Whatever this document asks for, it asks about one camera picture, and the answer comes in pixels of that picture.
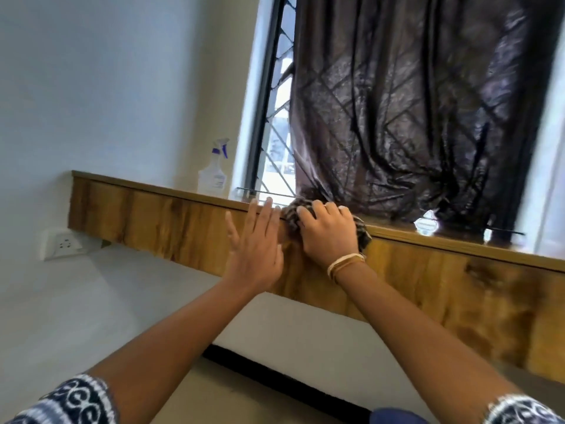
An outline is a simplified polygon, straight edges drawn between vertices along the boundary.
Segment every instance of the floor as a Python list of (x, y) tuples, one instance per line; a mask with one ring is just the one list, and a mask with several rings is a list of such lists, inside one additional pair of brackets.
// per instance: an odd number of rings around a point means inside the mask
[(340, 421), (204, 358), (153, 424), (334, 424)]

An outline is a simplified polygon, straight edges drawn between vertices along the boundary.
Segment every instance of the sleeve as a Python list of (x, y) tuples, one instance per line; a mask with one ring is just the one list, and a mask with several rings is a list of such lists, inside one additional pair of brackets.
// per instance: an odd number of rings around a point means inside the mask
[(86, 374), (62, 383), (6, 424), (117, 424), (119, 417), (104, 381)]
[(565, 424), (565, 420), (537, 400), (514, 394), (490, 405), (484, 424)]

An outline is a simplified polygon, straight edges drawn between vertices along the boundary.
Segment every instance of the forearm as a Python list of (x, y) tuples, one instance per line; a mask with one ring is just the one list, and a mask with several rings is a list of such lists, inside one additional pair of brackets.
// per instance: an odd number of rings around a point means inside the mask
[(366, 264), (344, 268), (337, 280), (441, 422), (476, 424), (489, 403), (519, 392)]
[(123, 424), (149, 423), (194, 360), (255, 296), (234, 280), (217, 285), (93, 367), (109, 385)]

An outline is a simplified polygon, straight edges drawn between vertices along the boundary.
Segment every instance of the beige bracelet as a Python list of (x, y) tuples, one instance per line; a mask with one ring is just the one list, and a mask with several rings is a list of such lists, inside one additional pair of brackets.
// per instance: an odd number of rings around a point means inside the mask
[(335, 274), (337, 271), (343, 269), (344, 267), (348, 266), (350, 263), (354, 263), (355, 261), (365, 261), (365, 256), (359, 253), (348, 254), (347, 256), (340, 257), (334, 263), (328, 266), (328, 277), (335, 281)]

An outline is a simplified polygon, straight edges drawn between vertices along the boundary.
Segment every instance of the window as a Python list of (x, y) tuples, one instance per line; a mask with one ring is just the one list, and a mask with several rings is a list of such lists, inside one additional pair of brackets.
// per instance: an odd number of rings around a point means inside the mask
[(271, 196), (288, 205), (296, 190), (288, 72), (294, 55), (296, 0), (275, 0), (274, 6), (246, 187), (261, 192), (260, 200)]

